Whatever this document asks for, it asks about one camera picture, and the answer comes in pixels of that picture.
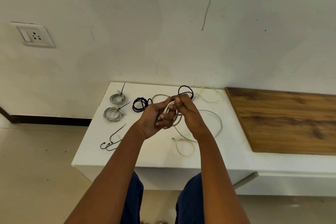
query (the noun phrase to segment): switch plate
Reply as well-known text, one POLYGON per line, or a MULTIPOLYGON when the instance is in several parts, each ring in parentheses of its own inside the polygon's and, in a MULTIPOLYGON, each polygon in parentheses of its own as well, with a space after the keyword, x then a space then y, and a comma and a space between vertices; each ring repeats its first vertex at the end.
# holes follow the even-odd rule
POLYGON ((41 24, 11 22, 22 35, 22 43, 27 46, 55 48, 45 26, 41 24))

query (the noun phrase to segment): blue pants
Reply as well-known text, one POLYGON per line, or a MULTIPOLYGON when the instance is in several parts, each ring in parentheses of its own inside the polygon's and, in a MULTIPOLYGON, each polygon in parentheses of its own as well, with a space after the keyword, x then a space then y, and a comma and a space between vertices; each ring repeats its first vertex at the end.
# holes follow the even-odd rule
MULTIPOLYGON (((139 224, 144 186, 133 172, 128 186, 121 224, 139 224)), ((204 224, 203 187, 201 173, 191 178, 176 203, 175 224, 204 224)))

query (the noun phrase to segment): wood grain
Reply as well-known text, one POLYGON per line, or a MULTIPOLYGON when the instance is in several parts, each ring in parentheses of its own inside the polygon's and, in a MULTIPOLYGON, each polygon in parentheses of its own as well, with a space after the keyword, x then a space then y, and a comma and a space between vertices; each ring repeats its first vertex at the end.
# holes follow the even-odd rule
POLYGON ((254 152, 336 155, 336 96, 225 91, 254 152))

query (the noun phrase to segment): floor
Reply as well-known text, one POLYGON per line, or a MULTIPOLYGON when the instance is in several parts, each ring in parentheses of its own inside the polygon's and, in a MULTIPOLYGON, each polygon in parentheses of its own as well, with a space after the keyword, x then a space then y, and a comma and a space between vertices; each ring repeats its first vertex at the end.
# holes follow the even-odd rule
MULTIPOLYGON (((0 223, 63 223, 91 182, 71 161, 85 127, 10 124, 0 115, 0 223)), ((179 191, 146 190, 141 219, 174 223, 179 191)), ((252 224, 335 223, 336 198, 239 196, 252 224)))

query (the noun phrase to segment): white table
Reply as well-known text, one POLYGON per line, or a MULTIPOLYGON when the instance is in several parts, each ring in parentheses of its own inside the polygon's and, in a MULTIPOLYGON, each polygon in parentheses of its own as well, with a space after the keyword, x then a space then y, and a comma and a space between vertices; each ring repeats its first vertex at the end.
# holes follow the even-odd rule
MULTIPOLYGON (((100 144, 109 142, 111 134, 126 124, 112 137, 112 141, 119 139, 117 135, 122 138, 141 116, 141 113, 132 110, 133 101, 137 97, 148 99, 156 94, 176 95, 179 88, 126 83, 123 90, 127 97, 125 103, 131 103, 122 109, 125 116, 121 121, 109 122, 103 117, 103 112, 107 107, 113 106, 109 98, 117 90, 121 90, 123 85, 123 82, 110 83, 73 159, 72 165, 91 181, 97 177, 114 152, 100 149, 100 144)), ((198 88, 192 89, 194 93, 200 92, 198 88)), ((237 193, 336 196, 336 156, 252 152, 225 91, 220 92, 223 98, 217 103, 209 104, 200 98, 196 98, 194 103, 198 109, 213 111, 222 119, 223 130, 216 142, 232 183, 237 183, 253 172, 259 174, 256 179, 238 188, 237 193)), ((209 101, 220 98, 211 89, 204 89, 202 96, 209 101)), ((154 102, 163 100, 165 97, 156 97, 154 102)), ((220 126, 218 118, 208 112, 201 114, 210 131, 215 134, 220 126)), ((178 128, 183 134, 188 134, 183 120, 178 128)), ((200 172, 198 144, 194 143, 195 152, 191 157, 183 157, 177 152, 175 142, 171 139, 176 136, 178 133, 170 128, 161 130, 144 142, 135 171, 145 189, 183 189, 186 182, 200 172)), ((187 142, 180 141, 178 145, 183 153, 191 153, 192 147, 187 142)))

